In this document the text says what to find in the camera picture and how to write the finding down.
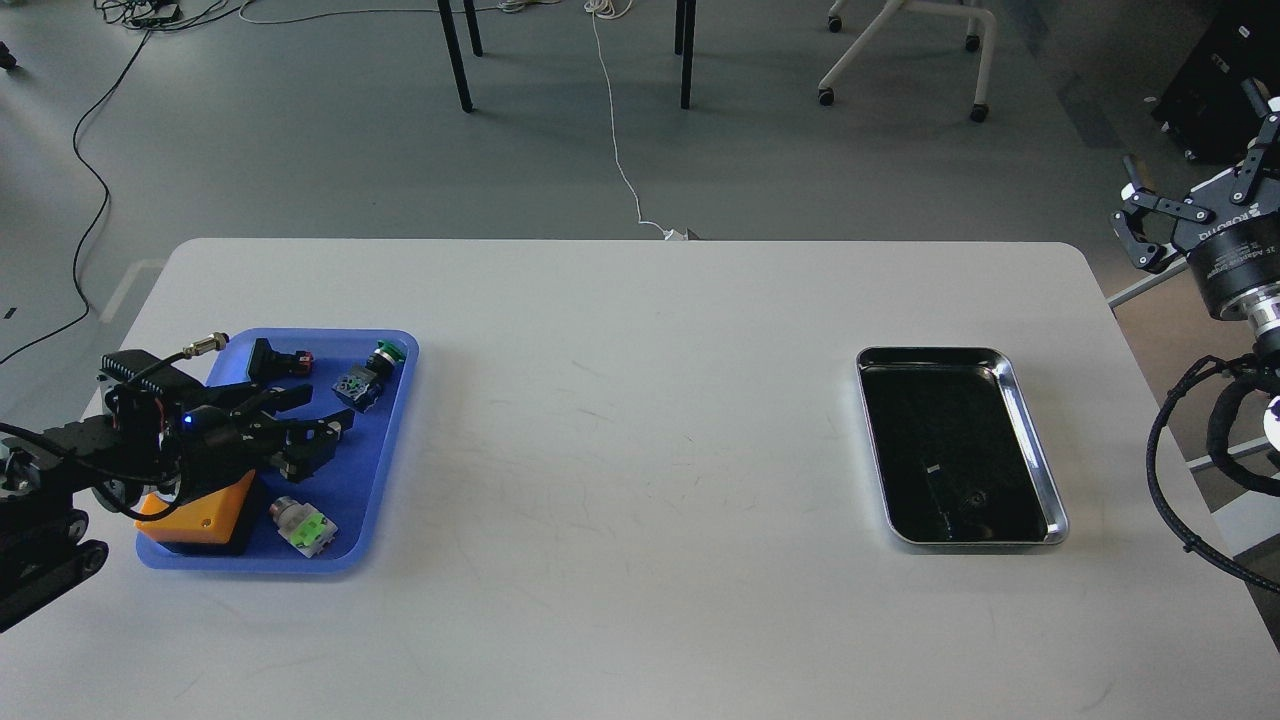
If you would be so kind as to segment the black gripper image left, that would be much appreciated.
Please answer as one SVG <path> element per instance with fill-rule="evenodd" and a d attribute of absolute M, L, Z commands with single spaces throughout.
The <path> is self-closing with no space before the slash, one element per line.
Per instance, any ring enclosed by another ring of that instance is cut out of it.
<path fill-rule="evenodd" d="M 310 383 L 292 387 L 241 382 L 215 388 L 215 407 L 179 414 L 160 441 L 175 501 L 196 501 L 260 470 L 289 483 L 311 478 L 337 454 L 353 418 L 273 420 L 276 413 L 311 402 Z"/>

